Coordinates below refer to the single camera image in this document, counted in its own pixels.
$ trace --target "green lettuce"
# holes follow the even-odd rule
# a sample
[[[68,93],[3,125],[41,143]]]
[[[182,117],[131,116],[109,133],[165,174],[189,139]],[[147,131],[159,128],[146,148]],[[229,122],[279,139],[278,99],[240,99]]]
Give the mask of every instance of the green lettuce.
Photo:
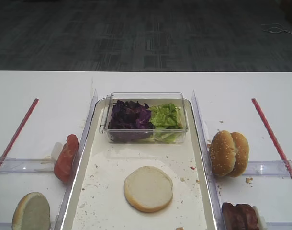
[[[155,130],[181,129],[180,109],[173,103],[152,106],[150,122],[155,126]],[[156,141],[173,143],[181,133],[155,132],[153,138]]]

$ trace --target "metal tray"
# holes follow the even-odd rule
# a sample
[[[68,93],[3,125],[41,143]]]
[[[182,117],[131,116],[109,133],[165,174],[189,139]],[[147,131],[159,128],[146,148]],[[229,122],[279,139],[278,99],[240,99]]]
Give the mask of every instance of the metal tray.
[[[98,101],[57,229],[215,229],[192,106],[184,102],[189,130],[182,144],[113,144],[99,132],[105,99]],[[126,176],[145,165],[174,184],[171,204],[156,213],[139,212],[124,197]]]

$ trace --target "plastic food container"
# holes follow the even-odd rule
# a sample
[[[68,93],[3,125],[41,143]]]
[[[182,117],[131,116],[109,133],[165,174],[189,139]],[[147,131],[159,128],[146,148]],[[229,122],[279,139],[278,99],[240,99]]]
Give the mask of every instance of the plastic food container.
[[[153,127],[152,129],[110,128],[113,106],[118,102],[138,102],[149,107],[174,104],[177,107],[177,120],[180,128]],[[107,96],[102,114],[100,132],[106,133],[113,143],[182,143],[188,130],[182,93],[111,93]]]

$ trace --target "gray carpet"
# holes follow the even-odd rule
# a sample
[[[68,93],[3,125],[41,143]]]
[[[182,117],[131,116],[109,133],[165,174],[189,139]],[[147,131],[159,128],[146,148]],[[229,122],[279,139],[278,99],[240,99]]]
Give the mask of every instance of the gray carpet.
[[[292,71],[274,0],[0,0],[0,70]]]

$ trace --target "red straw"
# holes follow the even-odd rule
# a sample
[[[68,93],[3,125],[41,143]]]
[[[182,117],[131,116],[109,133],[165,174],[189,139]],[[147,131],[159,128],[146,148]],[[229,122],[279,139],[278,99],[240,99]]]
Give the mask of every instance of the red straw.
[[[12,148],[15,140],[17,139],[18,135],[20,134],[22,128],[24,127],[24,125],[26,124],[27,120],[29,119],[32,111],[34,110],[36,104],[38,103],[39,99],[35,98],[35,100],[33,101],[32,105],[30,106],[28,112],[26,113],[25,117],[23,118],[22,122],[20,123],[20,126],[18,126],[16,132],[14,133],[12,139],[10,140],[7,148],[5,149],[5,151],[3,152],[1,159],[0,159],[0,167],[4,161],[4,159],[7,157],[8,153],[10,152],[10,149]]]
[[[256,98],[252,98],[251,100],[252,100],[252,103],[254,104],[254,106],[255,106],[257,112],[259,113],[259,116],[261,117],[261,119],[262,119],[262,121],[263,121],[263,124],[265,125],[265,128],[267,129],[267,131],[268,131],[268,133],[269,133],[269,135],[270,135],[270,138],[271,138],[272,142],[274,143],[274,145],[275,145],[275,147],[276,147],[276,149],[277,149],[277,151],[278,151],[278,153],[279,153],[281,159],[285,162],[285,167],[286,167],[287,170],[289,171],[290,176],[291,176],[291,179],[292,179],[292,168],[291,168],[290,165],[288,164],[288,159],[287,159],[287,157],[285,156],[285,154],[284,154],[284,152],[283,152],[283,150],[282,150],[282,148],[281,148],[281,146],[280,146],[278,140],[277,140],[276,137],[275,137],[274,132],[272,131],[272,129],[271,129],[269,123],[267,122],[266,117],[265,117],[264,113],[262,112],[261,107],[259,106],[259,104],[258,104]]]

